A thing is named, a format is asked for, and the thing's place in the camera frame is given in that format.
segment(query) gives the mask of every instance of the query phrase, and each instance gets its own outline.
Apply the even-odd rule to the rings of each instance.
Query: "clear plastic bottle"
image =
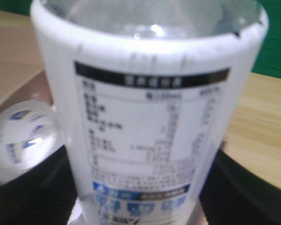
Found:
[[[185,225],[268,28],[254,0],[34,0],[88,225]]]

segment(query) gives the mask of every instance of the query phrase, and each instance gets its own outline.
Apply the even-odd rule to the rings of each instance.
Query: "water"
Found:
[[[256,22],[254,0],[43,0],[55,15],[106,33],[183,39],[238,32]]]

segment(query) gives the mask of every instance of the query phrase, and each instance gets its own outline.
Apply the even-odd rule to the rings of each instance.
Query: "wooden surface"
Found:
[[[28,17],[0,12],[0,26],[30,25]],[[227,131],[226,153],[281,188],[281,80],[252,74]]]

